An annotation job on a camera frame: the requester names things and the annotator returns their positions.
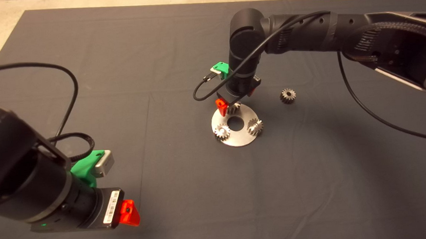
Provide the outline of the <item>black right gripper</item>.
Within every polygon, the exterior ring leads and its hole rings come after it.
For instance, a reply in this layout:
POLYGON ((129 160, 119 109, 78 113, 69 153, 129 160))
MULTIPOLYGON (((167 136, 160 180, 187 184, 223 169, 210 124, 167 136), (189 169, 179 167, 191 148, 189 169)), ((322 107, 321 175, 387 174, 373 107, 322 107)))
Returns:
POLYGON ((220 115, 225 117, 229 103, 236 103, 246 96, 251 97, 260 84, 261 78, 256 75, 245 78, 237 76, 231 78, 217 91, 218 99, 215 100, 215 104, 220 115))

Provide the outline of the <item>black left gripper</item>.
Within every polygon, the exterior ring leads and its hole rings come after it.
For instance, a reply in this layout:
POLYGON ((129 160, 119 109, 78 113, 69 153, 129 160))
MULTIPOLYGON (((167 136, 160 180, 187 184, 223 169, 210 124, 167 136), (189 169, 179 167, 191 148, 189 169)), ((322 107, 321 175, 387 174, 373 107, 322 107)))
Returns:
POLYGON ((132 199, 124 200, 118 187, 95 188, 73 181, 69 194, 56 210, 35 223, 36 233, 111 230, 119 223, 139 226, 141 216, 132 199))

